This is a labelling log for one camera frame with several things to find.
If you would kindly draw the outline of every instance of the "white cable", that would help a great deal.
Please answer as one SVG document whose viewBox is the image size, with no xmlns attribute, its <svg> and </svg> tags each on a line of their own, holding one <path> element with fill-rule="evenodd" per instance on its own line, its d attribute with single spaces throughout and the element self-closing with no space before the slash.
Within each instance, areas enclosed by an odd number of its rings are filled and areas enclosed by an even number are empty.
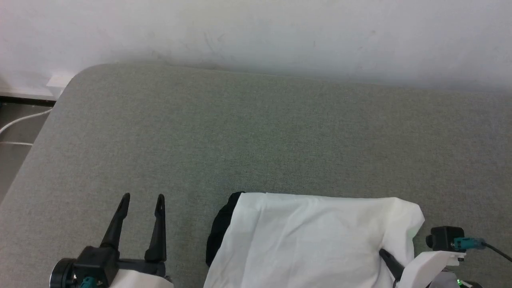
<svg viewBox="0 0 512 288">
<path fill-rule="evenodd" d="M 11 141 L 2 141 L 0 144 L 13 144 L 13 145 L 26 145 L 26 146 L 33 146 L 32 143 L 25 143 L 25 142 L 11 142 Z"/>
<path fill-rule="evenodd" d="M 52 109 L 50 110 L 46 110 L 44 112 L 41 112 L 41 113 L 37 113 L 37 114 L 32 114 L 32 115 L 28 115 L 28 116 L 25 116 L 25 117 L 21 117 L 21 118 L 18 118 L 16 120 L 14 120 L 13 122 L 10 122 L 9 124 L 3 126 L 1 129 L 0 129 L 0 134 L 5 131 L 7 128 L 9 128 L 11 125 L 13 124 L 16 124 L 20 121 L 23 121 L 25 119 L 29 119 L 29 118 L 33 118 L 33 117 L 37 117 L 37 116 L 41 116 L 41 115 L 45 115 L 45 114 L 48 114 Z"/>
</svg>

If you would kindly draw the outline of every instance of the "black cable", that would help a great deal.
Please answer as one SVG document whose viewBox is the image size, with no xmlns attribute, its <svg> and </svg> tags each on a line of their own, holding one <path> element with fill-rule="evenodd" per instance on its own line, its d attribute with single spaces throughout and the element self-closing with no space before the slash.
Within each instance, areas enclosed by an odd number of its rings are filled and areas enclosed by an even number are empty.
<svg viewBox="0 0 512 288">
<path fill-rule="evenodd" d="M 512 262 L 512 257 L 506 255 L 505 253 L 501 252 L 498 248 L 490 245 L 490 244 L 487 244 L 487 243 L 482 243 L 482 245 L 484 245 L 485 247 L 487 248 L 490 248 L 491 250 L 493 250 L 494 252 L 500 254 L 501 256 L 505 257 L 505 259 L 507 259 L 508 261 Z"/>
</svg>

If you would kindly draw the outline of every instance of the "white baseboard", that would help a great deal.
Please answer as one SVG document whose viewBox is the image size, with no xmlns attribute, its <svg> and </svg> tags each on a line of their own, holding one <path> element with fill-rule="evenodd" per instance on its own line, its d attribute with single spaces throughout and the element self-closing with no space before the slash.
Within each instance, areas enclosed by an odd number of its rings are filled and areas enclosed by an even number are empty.
<svg viewBox="0 0 512 288">
<path fill-rule="evenodd" d="M 32 89 L 32 88 L 3 88 L 0 87 L 0 96 L 10 96 L 19 98 L 39 99 L 39 100 L 51 100 L 56 101 L 55 97 L 50 90 L 43 89 Z"/>
</svg>

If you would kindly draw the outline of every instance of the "black cloth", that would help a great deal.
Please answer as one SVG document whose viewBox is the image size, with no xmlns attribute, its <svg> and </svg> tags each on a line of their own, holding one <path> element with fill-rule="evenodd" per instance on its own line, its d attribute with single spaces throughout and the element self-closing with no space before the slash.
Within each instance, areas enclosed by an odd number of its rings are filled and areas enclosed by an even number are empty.
<svg viewBox="0 0 512 288">
<path fill-rule="evenodd" d="M 208 241 L 206 242 L 206 265 L 208 265 L 208 267 L 211 266 L 217 251 L 221 247 L 224 234 L 226 234 L 226 230 L 231 223 L 231 217 L 233 216 L 234 208 L 237 205 L 238 198 L 240 198 L 242 193 L 245 192 L 241 191 L 231 194 L 227 204 L 224 205 L 220 209 L 217 216 L 215 216 L 214 222 L 211 225 L 210 236 L 208 236 Z"/>
</svg>

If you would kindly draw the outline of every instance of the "cable connector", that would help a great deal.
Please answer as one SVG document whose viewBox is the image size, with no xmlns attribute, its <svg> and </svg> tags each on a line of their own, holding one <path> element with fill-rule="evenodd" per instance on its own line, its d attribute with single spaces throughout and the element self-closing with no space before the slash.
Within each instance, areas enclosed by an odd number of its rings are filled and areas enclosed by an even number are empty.
<svg viewBox="0 0 512 288">
<path fill-rule="evenodd" d="M 452 246 L 455 250 L 485 249 L 483 238 L 454 238 Z"/>
</svg>

